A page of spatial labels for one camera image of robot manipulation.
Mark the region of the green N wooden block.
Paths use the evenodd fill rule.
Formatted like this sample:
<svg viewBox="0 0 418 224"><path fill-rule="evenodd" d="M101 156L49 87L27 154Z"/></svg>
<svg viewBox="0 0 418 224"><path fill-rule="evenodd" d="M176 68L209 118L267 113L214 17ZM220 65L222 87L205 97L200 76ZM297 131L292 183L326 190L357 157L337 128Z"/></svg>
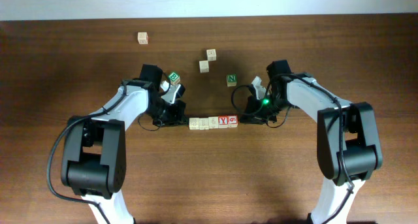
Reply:
<svg viewBox="0 0 418 224"><path fill-rule="evenodd" d="M227 86L233 87L237 85L237 75L236 74L228 74L227 75Z"/></svg>

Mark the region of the blue bird picture block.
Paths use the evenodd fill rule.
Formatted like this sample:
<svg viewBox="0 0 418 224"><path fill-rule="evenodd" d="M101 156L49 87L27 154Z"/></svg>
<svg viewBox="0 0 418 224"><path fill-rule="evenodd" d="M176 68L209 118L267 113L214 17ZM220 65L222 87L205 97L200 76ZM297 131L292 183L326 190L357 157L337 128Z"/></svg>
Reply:
<svg viewBox="0 0 418 224"><path fill-rule="evenodd" d="M228 127L238 127L238 116L237 115L228 116Z"/></svg>

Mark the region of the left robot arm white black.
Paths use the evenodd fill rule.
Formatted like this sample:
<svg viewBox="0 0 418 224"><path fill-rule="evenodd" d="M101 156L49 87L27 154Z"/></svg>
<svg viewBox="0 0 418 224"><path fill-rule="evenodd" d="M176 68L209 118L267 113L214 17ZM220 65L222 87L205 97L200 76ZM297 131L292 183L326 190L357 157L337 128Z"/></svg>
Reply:
<svg viewBox="0 0 418 224"><path fill-rule="evenodd" d="M158 128L186 125L185 87L156 65L142 66L139 77L122 80L102 108L68 120L64 142L61 182L70 187L76 201L90 206L98 223L134 223L121 187L127 170L125 132L147 114Z"/></svg>

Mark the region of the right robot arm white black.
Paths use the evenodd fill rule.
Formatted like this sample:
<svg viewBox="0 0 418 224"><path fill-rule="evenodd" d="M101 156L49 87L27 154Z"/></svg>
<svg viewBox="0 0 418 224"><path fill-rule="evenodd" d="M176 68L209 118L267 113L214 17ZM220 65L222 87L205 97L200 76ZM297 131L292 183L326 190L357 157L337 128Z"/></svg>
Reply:
<svg viewBox="0 0 418 224"><path fill-rule="evenodd" d="M360 188L383 164L374 109L367 102L352 103L321 86L306 72L292 72L286 60L266 68L268 84L255 77L239 122L280 127L281 111L297 108L317 124L316 156L323 185L308 223L346 223Z"/></svg>

